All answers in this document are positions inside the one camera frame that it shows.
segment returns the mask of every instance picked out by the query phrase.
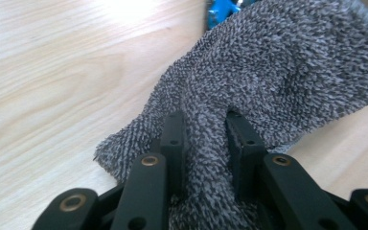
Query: wood grain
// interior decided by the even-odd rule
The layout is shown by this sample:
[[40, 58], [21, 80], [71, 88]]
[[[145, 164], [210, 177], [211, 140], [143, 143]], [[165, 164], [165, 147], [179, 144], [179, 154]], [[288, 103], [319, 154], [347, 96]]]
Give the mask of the wood grain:
[[[115, 185], [98, 143], [143, 108], [201, 37], [196, 0], [0, 1], [0, 229], [29, 229], [58, 194]], [[368, 187], [368, 107], [291, 152], [323, 188]]]

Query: gray towel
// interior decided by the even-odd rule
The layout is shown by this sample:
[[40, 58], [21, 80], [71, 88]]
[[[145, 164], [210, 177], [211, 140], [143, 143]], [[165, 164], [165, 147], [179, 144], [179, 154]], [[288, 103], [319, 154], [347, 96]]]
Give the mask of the gray towel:
[[234, 199], [224, 120], [240, 112], [269, 149], [368, 104], [368, 10], [357, 0], [264, 0], [206, 33], [161, 77], [143, 112], [98, 145], [118, 181], [185, 114], [188, 197], [171, 229], [259, 228], [255, 206]]

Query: wooden table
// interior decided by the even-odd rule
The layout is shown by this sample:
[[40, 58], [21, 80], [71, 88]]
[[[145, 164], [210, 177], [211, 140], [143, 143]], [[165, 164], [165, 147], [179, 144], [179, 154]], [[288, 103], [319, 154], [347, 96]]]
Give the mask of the wooden table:
[[[29, 229], [58, 194], [115, 186], [98, 143], [143, 108], [203, 34], [202, 1], [0, 1], [0, 229]], [[368, 107], [292, 151], [347, 198], [368, 187]]]

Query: gray fabric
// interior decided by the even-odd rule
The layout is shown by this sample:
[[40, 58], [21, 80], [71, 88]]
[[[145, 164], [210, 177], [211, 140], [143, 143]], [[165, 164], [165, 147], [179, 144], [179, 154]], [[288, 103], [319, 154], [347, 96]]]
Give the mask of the gray fabric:
[[354, 0], [265, 0], [176, 61], [142, 114], [98, 145], [96, 159], [126, 180], [164, 117], [182, 110], [189, 196], [172, 205], [171, 229], [254, 229], [255, 208], [236, 202], [227, 169], [227, 111], [245, 115], [275, 148], [367, 104], [368, 10]]

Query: light wood surface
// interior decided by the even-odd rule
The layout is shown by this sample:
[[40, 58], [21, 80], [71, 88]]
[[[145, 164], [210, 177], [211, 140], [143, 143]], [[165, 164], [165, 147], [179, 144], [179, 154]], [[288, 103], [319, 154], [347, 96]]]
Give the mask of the light wood surface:
[[[204, 10], [197, 0], [0, 1], [0, 229], [30, 229], [68, 189], [114, 187], [92, 161], [96, 145], [201, 37]], [[368, 187], [368, 107], [291, 155], [337, 195]]]

